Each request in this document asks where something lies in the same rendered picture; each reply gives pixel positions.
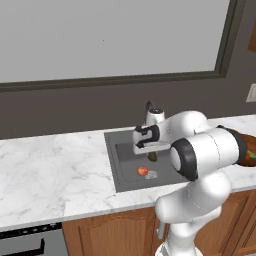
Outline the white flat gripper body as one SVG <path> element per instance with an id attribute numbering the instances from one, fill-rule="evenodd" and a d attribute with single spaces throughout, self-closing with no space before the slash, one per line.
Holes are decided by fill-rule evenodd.
<path id="1" fill-rule="evenodd" d="M 166 142 L 150 142 L 145 143 L 142 147 L 139 147 L 137 143 L 133 144 L 133 152 L 136 155 L 148 154 L 150 152 L 158 152 L 168 150 L 171 144 Z"/>

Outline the white wall socket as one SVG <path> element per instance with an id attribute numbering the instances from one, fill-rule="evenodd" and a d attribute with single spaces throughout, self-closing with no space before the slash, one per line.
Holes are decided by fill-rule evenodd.
<path id="1" fill-rule="evenodd" d="M 256 102 L 256 84 L 251 85 L 246 102 Z"/>

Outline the brown wall cupboard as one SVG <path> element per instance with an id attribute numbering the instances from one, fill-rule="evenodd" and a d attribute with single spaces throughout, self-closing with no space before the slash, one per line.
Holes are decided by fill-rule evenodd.
<path id="1" fill-rule="evenodd" d="M 256 21 L 254 23 L 252 34 L 248 44 L 248 50 L 256 53 Z"/>

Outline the brown wooden bowl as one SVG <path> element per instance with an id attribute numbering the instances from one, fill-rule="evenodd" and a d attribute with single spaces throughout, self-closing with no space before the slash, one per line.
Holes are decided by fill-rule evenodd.
<path id="1" fill-rule="evenodd" d="M 256 154 L 256 137 L 235 131 L 234 138 L 236 142 L 235 149 L 237 151 L 236 163 L 243 167 L 256 167 L 256 160 L 246 159 L 247 151 L 251 151 Z"/>

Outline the brown wooden cupboard door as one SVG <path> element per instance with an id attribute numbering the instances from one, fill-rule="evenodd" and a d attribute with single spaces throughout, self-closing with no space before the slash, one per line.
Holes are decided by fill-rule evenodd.
<path id="1" fill-rule="evenodd" d="M 220 217 L 198 232 L 195 245 L 204 256 L 256 253 L 256 189 L 232 193 Z"/>
<path id="2" fill-rule="evenodd" d="M 154 208 L 62 223 L 69 256 L 151 256 Z"/>

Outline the grey kitchen sink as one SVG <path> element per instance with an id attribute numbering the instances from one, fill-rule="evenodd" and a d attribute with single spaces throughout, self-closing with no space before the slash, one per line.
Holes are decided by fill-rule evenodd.
<path id="1" fill-rule="evenodd" d="M 146 154 L 134 154 L 132 131 L 106 132 L 104 137 L 117 193 L 186 182 L 173 168 L 167 150 L 158 152 L 158 160 L 151 162 Z M 139 167 L 156 171 L 159 177 L 147 180 L 138 175 Z"/>

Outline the window with dark frame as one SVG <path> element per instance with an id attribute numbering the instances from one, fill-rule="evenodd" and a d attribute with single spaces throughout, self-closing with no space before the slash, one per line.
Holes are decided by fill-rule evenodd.
<path id="1" fill-rule="evenodd" d="M 246 0 L 0 0 L 0 92 L 219 78 Z"/>

